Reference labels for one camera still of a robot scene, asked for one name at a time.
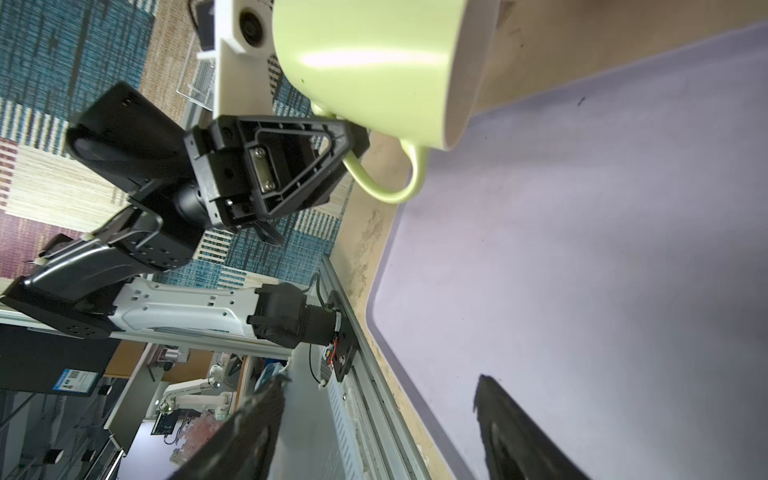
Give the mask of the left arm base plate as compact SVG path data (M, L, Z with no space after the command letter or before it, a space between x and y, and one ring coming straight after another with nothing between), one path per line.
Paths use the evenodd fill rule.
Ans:
M326 358L335 379L341 383L352 369L354 359L359 352L359 341L352 320L343 312L336 311L337 328L333 343L329 346Z

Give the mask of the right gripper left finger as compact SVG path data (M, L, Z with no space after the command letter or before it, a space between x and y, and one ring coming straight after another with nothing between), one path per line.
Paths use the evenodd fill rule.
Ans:
M172 479L266 479L285 410L286 376L273 376L249 397Z

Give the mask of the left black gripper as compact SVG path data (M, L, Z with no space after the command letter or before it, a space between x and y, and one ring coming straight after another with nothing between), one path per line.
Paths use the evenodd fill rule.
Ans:
M182 217L204 230L253 228L282 246L269 219L327 202L345 156L361 156L370 142L366 128L346 120L221 116L188 129L183 145L193 177L182 184Z

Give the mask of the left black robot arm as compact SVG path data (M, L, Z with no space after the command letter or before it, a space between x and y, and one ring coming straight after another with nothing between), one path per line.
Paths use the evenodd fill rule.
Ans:
M176 287L160 273L187 265L203 236L252 229L283 244L274 221L326 203L343 161L368 149L354 123L322 117L222 115L183 129L119 82L67 129L82 165L125 192L128 203L95 231L55 236L3 304L82 339L184 329L326 346L336 314L296 286Z

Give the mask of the light green mug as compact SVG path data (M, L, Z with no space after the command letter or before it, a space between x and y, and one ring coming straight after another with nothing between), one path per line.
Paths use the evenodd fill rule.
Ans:
M482 83L498 1L291 1L273 5L273 42L314 114L399 140L411 164L400 190L357 154L343 164L371 197L401 204L421 190L432 149L460 141Z

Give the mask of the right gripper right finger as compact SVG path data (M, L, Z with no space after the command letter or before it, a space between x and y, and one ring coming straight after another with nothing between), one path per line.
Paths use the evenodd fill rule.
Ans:
M493 377L479 377L474 411L491 479L586 477Z

